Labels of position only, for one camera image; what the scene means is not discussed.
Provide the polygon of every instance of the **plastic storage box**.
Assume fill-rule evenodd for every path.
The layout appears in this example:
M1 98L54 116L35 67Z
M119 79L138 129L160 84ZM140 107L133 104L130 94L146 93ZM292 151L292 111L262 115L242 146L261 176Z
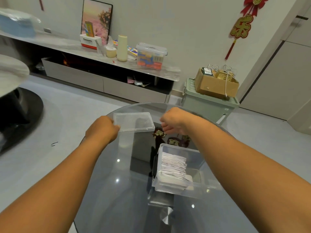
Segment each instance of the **plastic storage box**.
M138 65L161 70L164 56L167 55L166 48L146 43L138 43L136 48Z
M114 113L114 124L120 125L120 132L149 132L155 130L155 125L149 112Z
M222 125L229 114L240 105L238 100L233 97L226 101L197 93L194 80L191 78L185 82L183 95L182 107L200 113L219 125Z
M0 28L2 31L14 36L33 38L36 35L32 16L11 9L0 9Z
M187 159L186 174L192 176L193 181L185 179L179 180L163 176L161 174L163 152L185 157ZM157 174L153 180L152 186L155 187L156 191L188 196L197 199L202 198L210 191L210 189L222 190L220 183L213 175L198 150L167 144L160 145Z

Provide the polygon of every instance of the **green plastic storage bin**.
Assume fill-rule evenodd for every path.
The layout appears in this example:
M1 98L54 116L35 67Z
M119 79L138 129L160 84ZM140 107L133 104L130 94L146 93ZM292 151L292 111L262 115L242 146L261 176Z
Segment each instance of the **green plastic storage bin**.
M240 105L236 98L230 97L230 100L226 101L197 93L192 78L185 82L183 95L182 107L200 113L219 125L222 125L229 114Z

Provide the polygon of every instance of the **forearm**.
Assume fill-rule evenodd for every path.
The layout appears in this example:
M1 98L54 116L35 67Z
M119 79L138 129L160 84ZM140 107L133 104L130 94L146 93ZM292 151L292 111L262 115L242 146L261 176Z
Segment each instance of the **forearm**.
M84 141L0 214L0 232L68 232L96 161L109 143Z
M191 121L187 131L216 178L259 231L303 232L311 227L308 182L202 118Z

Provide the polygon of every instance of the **blue box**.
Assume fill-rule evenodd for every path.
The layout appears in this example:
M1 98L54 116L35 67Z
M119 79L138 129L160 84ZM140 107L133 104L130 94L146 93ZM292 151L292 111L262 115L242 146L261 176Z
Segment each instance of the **blue box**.
M2 31L22 38L36 36L31 15L11 9L0 10L0 28Z

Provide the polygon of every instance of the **red chinese knot decoration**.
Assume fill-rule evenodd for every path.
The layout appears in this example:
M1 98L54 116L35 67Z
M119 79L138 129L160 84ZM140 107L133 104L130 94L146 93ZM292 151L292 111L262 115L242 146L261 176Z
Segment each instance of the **red chinese knot decoration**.
M233 26L230 35L235 37L234 42L232 43L230 50L226 56L226 60L229 58L229 55L235 45L235 42L238 38L246 38L249 31L251 30L251 23L254 20L254 16L257 16L258 9L261 9L266 1L268 0L245 0L244 5L246 6L241 13L243 17L239 18L235 25Z
M266 1L268 0L245 0L244 5L246 6L241 13L246 15L248 11L252 11L252 16L257 16L258 9L261 9Z

